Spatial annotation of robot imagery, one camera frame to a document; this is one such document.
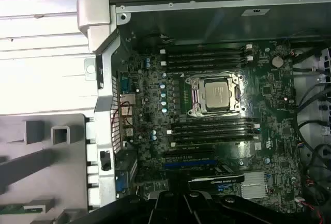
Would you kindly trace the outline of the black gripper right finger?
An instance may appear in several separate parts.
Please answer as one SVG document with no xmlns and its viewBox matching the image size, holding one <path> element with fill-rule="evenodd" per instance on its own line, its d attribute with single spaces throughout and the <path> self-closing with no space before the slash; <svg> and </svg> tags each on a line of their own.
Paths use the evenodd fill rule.
<svg viewBox="0 0 331 224">
<path fill-rule="evenodd" d="M 236 195 L 211 196 L 191 190 L 189 177 L 182 175 L 182 197 L 195 223 L 294 223 L 283 214 Z"/>
</svg>

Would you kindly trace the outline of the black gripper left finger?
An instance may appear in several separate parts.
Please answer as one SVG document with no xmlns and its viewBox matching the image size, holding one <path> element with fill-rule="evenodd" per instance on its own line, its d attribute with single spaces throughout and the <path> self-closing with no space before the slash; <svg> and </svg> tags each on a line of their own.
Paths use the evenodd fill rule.
<svg viewBox="0 0 331 224">
<path fill-rule="evenodd" d="M 171 175 L 169 190 L 152 192 L 145 200 L 129 195 L 86 215 L 87 223 L 176 223 L 182 176 Z"/>
</svg>

